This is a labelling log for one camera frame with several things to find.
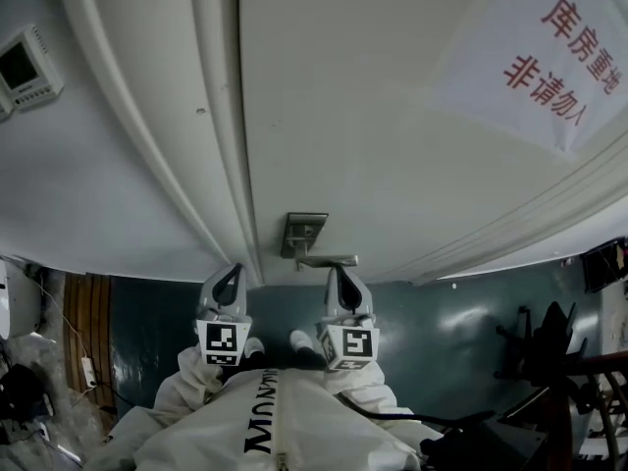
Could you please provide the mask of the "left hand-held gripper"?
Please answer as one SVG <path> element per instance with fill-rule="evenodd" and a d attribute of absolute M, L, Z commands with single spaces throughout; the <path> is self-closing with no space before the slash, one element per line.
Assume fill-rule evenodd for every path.
<path fill-rule="evenodd" d="M 198 302 L 196 320 L 201 358 L 205 364 L 238 366 L 252 319 L 246 315 L 247 277 L 236 263 L 220 269 L 205 281 Z"/>

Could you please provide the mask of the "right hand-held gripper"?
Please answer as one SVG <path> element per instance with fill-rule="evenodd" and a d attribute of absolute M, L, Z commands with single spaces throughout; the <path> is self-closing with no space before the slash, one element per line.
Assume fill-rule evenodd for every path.
<path fill-rule="evenodd" d="M 341 316 L 342 310 L 350 314 Z M 330 371 L 359 371 L 376 362 L 380 330 L 371 291 L 344 267 L 330 269 L 325 294 L 325 320 L 317 339 Z"/>

